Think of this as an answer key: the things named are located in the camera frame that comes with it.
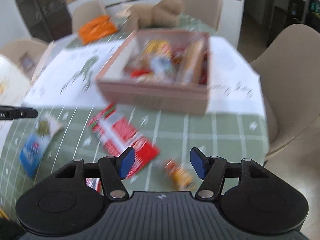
green checkered tablecloth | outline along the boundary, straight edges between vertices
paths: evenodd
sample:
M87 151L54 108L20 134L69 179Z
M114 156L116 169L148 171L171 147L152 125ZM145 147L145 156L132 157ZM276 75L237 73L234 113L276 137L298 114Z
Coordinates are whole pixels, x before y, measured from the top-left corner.
M119 41L120 39L127 38L128 33L124 32L122 30L122 26L124 25L124 23L125 23L124 19L116 21L116 25L119 28L119 32L117 32L113 35L110 35L110 36L106 36L97 42ZM179 23L179 26L177 27L177 29L208 32L211 35L215 34L215 31L212 28L210 28L208 25L202 23L200 20L197 20L195 18L192 18L188 15L183 15L183 14L180 15L180 23ZM73 48L78 48L81 46L83 46L81 41L78 38L76 38L66 48L73 49Z
M155 160L175 158L195 177L196 186L201 184L192 169L189 159L190 149L198 147L207 156L218 155L228 162L240 162L251 158L263 163L268 151L266 122L255 115L208 114L194 116L152 111L132 106L119 106L119 111L138 130L155 143L161 153ZM98 142L87 121L101 109L80 108L37 108L39 116L47 113L62 122L59 131L45 152L36 176L26 176L20 164L20 151L32 131L35 119L13 121L0 157L0 201L4 211L15 219L15 203L25 191L40 182L74 158L82 158L86 163L97 162L107 152ZM124 180L129 193L140 191L172 191L174 187L157 161L146 166L137 176ZM237 179L226 179L224 191L235 186Z

orange bag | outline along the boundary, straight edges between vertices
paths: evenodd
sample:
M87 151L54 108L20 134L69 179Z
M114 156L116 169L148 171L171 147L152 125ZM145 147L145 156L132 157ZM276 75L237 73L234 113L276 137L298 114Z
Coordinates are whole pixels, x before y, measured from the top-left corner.
M84 45L99 40L105 36L116 33L118 28L110 21L110 16L103 15L83 25L79 31L79 37Z

tiled floor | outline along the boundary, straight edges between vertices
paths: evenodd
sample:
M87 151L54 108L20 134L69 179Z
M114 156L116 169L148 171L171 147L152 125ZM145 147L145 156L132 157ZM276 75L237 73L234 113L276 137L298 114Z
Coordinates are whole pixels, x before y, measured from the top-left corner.
M309 214L301 232L320 239L320 117L278 155L266 168L299 190L308 200Z
M238 51L252 62L266 50L267 33L244 15ZM266 168L299 190L308 200L309 214L301 232L320 240L320 117L279 151Z

blue and white snack bag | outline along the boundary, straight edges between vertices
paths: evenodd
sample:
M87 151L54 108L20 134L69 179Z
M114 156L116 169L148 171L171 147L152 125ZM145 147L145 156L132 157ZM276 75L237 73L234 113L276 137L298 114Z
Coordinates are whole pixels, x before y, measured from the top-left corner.
M63 125L49 114L39 117L20 152L21 164L30 178L33 178L51 139L62 127Z

beige chair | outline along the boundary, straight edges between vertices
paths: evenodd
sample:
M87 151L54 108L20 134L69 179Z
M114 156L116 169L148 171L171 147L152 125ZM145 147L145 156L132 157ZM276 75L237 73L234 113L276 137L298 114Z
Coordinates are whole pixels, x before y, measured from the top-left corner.
M320 34L295 24L251 63L261 76L270 150L266 160L296 138L320 113Z
M3 54L17 65L23 73L31 80L33 73L38 65L48 44L36 38L20 39L7 43L0 48L0 54Z
M201 20L214 30L218 30L222 0L183 0L185 14Z
M99 0L82 4L73 12L72 32L77 33L78 30L87 22L106 14L106 10Z

